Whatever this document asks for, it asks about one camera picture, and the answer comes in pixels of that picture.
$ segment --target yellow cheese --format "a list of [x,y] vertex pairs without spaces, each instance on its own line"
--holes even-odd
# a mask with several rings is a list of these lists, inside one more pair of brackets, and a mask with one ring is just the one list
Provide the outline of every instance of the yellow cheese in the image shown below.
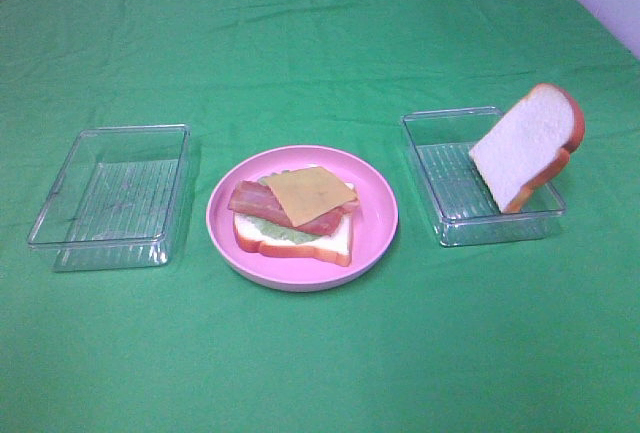
[[314,166],[268,176],[265,183],[293,226],[303,225],[347,201],[356,193],[329,170]]

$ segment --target bread slice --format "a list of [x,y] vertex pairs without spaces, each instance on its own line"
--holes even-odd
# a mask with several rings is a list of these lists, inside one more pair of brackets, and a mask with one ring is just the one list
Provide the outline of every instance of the bread slice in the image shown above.
[[536,85],[469,154],[502,213],[517,213],[584,138],[584,115],[562,88]]
[[340,266],[349,266],[351,263],[352,214],[342,217],[332,235],[320,236],[304,243],[268,236],[256,225],[254,217],[240,213],[233,214],[233,232],[238,246],[249,253],[276,258],[315,258]]

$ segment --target green tablecloth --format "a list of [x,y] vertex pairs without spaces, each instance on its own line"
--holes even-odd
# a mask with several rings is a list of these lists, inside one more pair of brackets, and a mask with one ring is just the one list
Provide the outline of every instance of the green tablecloth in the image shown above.
[[[574,0],[2,0],[0,430],[639,431],[640,64]],[[443,248],[399,120],[510,107],[537,82],[587,134],[559,236]],[[55,274],[26,236],[75,135],[188,123],[167,266]],[[381,262],[293,294],[231,270],[204,221],[288,144],[386,176]]]

